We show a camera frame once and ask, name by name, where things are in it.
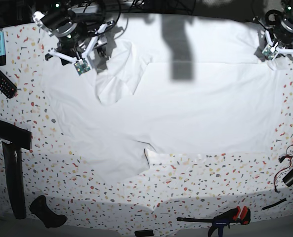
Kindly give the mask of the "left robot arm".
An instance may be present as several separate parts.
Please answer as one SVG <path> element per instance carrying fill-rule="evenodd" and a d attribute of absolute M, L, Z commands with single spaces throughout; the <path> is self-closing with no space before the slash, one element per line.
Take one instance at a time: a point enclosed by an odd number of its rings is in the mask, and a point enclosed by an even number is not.
<path fill-rule="evenodd" d="M 269 35 L 280 46 L 293 48 L 293 0 L 282 0 L 283 10 L 269 10 L 265 14 Z"/>

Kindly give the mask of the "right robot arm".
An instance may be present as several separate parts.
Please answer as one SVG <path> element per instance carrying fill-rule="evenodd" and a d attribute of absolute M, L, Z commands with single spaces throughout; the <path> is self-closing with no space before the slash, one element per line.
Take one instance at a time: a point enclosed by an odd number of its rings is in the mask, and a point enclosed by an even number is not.
<path fill-rule="evenodd" d="M 117 20 L 107 20 L 103 0 L 37 0 L 32 7 L 34 23 L 58 39 L 45 59 L 57 57 L 63 66 L 85 61 L 92 50 L 106 57 L 107 39 Z"/>

